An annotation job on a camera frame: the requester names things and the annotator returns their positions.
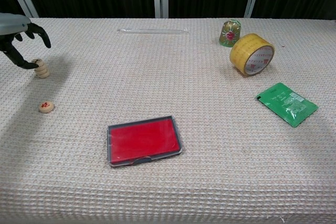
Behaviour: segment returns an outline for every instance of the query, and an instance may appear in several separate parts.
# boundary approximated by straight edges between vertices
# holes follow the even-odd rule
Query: yellow tape roll
[[[256,34],[240,38],[233,46],[230,61],[246,76],[260,73],[271,62],[274,46]]]

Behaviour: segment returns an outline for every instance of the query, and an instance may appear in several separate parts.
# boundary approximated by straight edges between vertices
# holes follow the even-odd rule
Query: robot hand
[[[47,48],[51,47],[49,37],[42,27],[32,23],[29,18],[23,15],[10,13],[0,13],[0,51],[17,66],[23,69],[38,68],[38,64],[26,61],[22,55],[12,45],[14,37],[22,41],[21,32],[34,39],[34,34],[38,34]]]

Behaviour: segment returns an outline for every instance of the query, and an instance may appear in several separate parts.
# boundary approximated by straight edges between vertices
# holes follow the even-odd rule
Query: white textured tablecloth
[[[335,223],[336,23],[241,18],[241,35],[276,49],[267,69],[245,78],[218,43],[224,21],[33,19],[52,48],[25,35],[14,45],[51,75],[2,56],[0,222]],[[117,32],[126,27],[190,33]],[[319,106],[297,128],[255,99],[277,82]],[[54,111],[39,113],[46,100]],[[108,125],[166,115],[180,156],[108,165]]]

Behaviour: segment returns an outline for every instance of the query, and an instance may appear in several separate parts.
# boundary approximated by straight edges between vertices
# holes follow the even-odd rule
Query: green packet
[[[292,127],[298,126],[318,109],[314,103],[296,94],[281,82],[257,95],[257,99]]]

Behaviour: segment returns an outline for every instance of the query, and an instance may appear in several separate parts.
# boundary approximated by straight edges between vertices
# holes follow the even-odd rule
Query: red ink pad
[[[172,116],[112,125],[107,135],[111,166],[145,163],[182,152]]]

